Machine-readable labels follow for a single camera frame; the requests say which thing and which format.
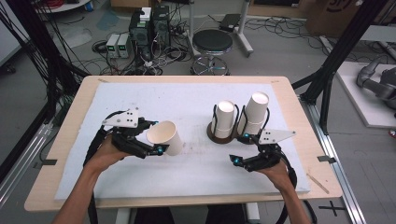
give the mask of forearm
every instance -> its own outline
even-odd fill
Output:
[[[302,202],[298,198],[297,193],[292,185],[290,185],[290,187],[286,189],[282,189],[280,193],[282,194],[285,205],[288,208],[290,223],[310,223],[308,216],[306,215],[306,212],[303,208]]]
[[[83,223],[99,174],[87,166],[82,170],[70,196],[52,223]]]

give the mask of black pole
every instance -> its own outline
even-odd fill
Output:
[[[365,0],[320,69],[313,75],[292,84],[292,87],[297,89],[311,82],[306,92],[301,95],[301,99],[311,105],[316,103],[323,92],[319,124],[325,134],[328,134],[327,118],[332,79],[349,52],[353,50],[387,2],[388,0]]]

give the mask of hand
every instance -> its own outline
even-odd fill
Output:
[[[119,151],[116,147],[114,147],[114,145],[111,144],[111,138],[111,134],[106,137],[102,145],[99,146],[96,153],[87,162],[85,165],[86,167],[88,166],[94,171],[102,173],[110,165],[122,160],[127,156],[131,156],[131,154]]]
[[[290,188],[294,189],[289,179],[286,164],[283,161],[280,161],[273,167],[261,169],[257,172],[268,176],[268,178],[271,180],[271,182],[273,182],[274,186],[279,189],[279,191],[288,190]]]

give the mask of table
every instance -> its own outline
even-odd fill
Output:
[[[311,191],[299,194],[301,199],[337,198],[342,191],[331,166],[319,162],[317,156],[324,153],[305,116],[302,107],[285,77],[86,77],[70,107],[64,124],[49,152],[47,159],[57,160],[54,166],[43,166],[26,200],[28,211],[59,210],[62,202],[54,201],[58,183],[70,148],[78,136],[78,129],[88,111],[96,88],[101,82],[132,83],[263,83],[271,84],[278,103],[284,113],[284,119],[291,130],[296,131],[294,145],[306,171]],[[248,203],[281,200],[280,195],[223,195],[202,197],[148,198],[148,199],[109,199],[98,202],[97,207],[144,207],[162,205],[190,205],[208,203]]]

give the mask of cardboard box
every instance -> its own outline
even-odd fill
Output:
[[[297,7],[300,0],[254,0],[256,5]]]
[[[311,35],[340,37],[361,6],[357,2],[318,0],[308,13],[306,30]]]
[[[161,0],[110,0],[112,7],[154,7]]]
[[[297,7],[280,7],[254,4],[250,1],[247,14],[250,16],[306,18],[306,13]]]
[[[300,3],[298,4],[298,9],[300,9],[302,12],[308,12],[315,5],[316,2],[316,0],[300,0]]]

